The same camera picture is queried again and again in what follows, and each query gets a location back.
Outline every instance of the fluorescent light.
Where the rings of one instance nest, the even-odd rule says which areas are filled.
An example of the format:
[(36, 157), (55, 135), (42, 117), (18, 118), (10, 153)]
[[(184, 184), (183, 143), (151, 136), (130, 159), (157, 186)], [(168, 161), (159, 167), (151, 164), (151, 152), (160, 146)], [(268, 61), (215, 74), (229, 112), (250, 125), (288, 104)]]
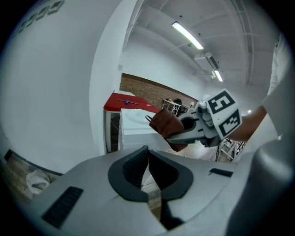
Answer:
[(202, 45), (177, 21), (172, 24), (172, 27), (176, 29), (178, 32), (182, 33), (188, 40), (190, 40), (197, 49), (204, 49)]
[(215, 77), (216, 77), (216, 75), (214, 74), (214, 71), (212, 71), (211, 78), (214, 79)]
[(223, 80), (222, 80), (222, 78), (221, 78), (221, 75), (220, 75), (219, 71), (215, 70), (214, 72), (215, 72), (217, 78), (219, 79), (219, 81), (222, 82)]

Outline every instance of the brick wall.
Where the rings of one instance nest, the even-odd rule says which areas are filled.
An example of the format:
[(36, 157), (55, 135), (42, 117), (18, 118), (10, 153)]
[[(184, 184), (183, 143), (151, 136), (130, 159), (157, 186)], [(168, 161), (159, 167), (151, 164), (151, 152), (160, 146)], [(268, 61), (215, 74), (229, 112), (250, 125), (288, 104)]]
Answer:
[(181, 99), (182, 104), (186, 106), (190, 106), (192, 101), (195, 103), (194, 106), (197, 104), (196, 99), (177, 90), (144, 78), (128, 74), (122, 74), (120, 90), (132, 92), (135, 96), (142, 97), (143, 99), (149, 101), (158, 109), (162, 109), (162, 99), (166, 98), (171, 98), (172, 100), (179, 98)]

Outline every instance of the black vent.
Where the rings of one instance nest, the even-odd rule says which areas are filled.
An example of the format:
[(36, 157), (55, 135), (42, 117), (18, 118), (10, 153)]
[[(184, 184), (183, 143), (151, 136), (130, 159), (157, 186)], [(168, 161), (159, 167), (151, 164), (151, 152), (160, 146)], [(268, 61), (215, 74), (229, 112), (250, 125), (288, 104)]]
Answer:
[(12, 155), (12, 150), (8, 150), (7, 151), (7, 153), (5, 154), (5, 156), (4, 156), (4, 159), (6, 160), (6, 161), (8, 161), (9, 160), (9, 158), (11, 158), (11, 155)]
[(216, 60), (214, 59), (214, 57), (209, 57), (209, 58), (212, 61), (212, 63), (214, 64), (215, 68), (218, 70), (219, 66), (217, 65)]
[(43, 215), (42, 219), (59, 228), (80, 198), (83, 189), (69, 187)]

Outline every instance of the white wall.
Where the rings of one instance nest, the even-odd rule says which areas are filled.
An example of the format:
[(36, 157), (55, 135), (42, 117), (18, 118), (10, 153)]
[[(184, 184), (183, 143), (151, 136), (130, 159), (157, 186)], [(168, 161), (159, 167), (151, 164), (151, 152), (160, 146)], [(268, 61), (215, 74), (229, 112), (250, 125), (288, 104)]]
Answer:
[(97, 46), (91, 71), (89, 111), (93, 140), (98, 155), (106, 153), (103, 106), (115, 89), (119, 89), (118, 65), (126, 30), (137, 0), (122, 0), (107, 23)]
[[(0, 61), (0, 126), (8, 138), (0, 132), (2, 155), (10, 148), (61, 173), (98, 155), (89, 118), (90, 77), (98, 41), (120, 2), (66, 0), (59, 12), (7, 43)], [(108, 88), (96, 101), (100, 107), (112, 78), (99, 79), (97, 93)]]
[(262, 104), (267, 91), (260, 88), (253, 88), (240, 84), (233, 84), (227, 82), (207, 82), (204, 93), (208, 95), (215, 95), (221, 89), (226, 88), (238, 100), (242, 115), (246, 115), (248, 110), (254, 110)]
[(203, 97), (204, 81), (193, 76), (194, 69), (174, 52), (134, 32), (123, 52), (123, 73), (142, 77), (197, 100)]

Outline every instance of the brown leather glove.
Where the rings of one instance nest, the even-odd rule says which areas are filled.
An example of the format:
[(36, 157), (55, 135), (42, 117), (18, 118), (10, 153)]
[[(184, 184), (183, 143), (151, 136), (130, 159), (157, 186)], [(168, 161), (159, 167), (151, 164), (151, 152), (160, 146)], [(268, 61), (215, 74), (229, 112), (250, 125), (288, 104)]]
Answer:
[[(167, 109), (159, 111), (153, 118), (146, 116), (146, 119), (150, 122), (149, 126), (161, 134), (165, 140), (175, 133), (184, 131), (181, 121)], [(168, 144), (177, 152), (187, 147), (184, 144), (170, 144), (169, 142)]]

